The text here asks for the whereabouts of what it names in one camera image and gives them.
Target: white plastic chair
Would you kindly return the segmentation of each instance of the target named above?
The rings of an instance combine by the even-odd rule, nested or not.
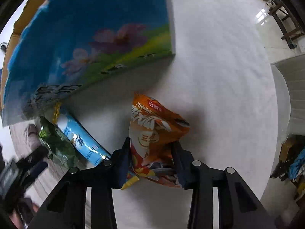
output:
[[[305,54],[271,65],[278,102],[278,141],[305,135]]]

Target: crumpled wrapper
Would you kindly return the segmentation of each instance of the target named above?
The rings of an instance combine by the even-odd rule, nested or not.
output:
[[[134,172],[159,184],[179,187],[169,143],[189,131],[189,124],[157,100],[135,94],[129,126]]]

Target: flower print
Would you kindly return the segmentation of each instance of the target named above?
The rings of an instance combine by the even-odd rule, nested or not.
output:
[[[70,76],[85,68],[86,65],[90,62],[91,59],[88,55],[88,52],[83,48],[76,48],[73,51],[73,59],[61,65],[62,68],[66,69],[62,74]]]
[[[125,24],[116,33],[112,30],[98,30],[90,42],[92,48],[105,54],[128,53],[133,48],[140,47],[147,42],[147,37],[141,35],[146,28],[143,24]]]

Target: green grass print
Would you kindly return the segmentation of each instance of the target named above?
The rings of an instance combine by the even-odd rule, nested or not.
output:
[[[154,59],[172,55],[170,30],[168,24],[154,30],[146,31],[144,35],[148,37],[148,42],[144,46],[133,49],[129,53],[111,55],[101,54],[97,62],[90,64],[80,81],[85,84],[90,84],[112,76],[114,73],[126,71],[129,68],[145,64]],[[146,58],[138,58],[139,56],[144,56],[151,53],[155,53],[155,55]],[[99,74],[101,71],[112,68],[117,64],[123,64],[127,66],[128,69],[119,69],[111,74]]]

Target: floral printed box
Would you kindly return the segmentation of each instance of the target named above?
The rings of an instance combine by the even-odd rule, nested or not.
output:
[[[4,125],[84,86],[172,55],[166,0],[46,0],[8,64]]]

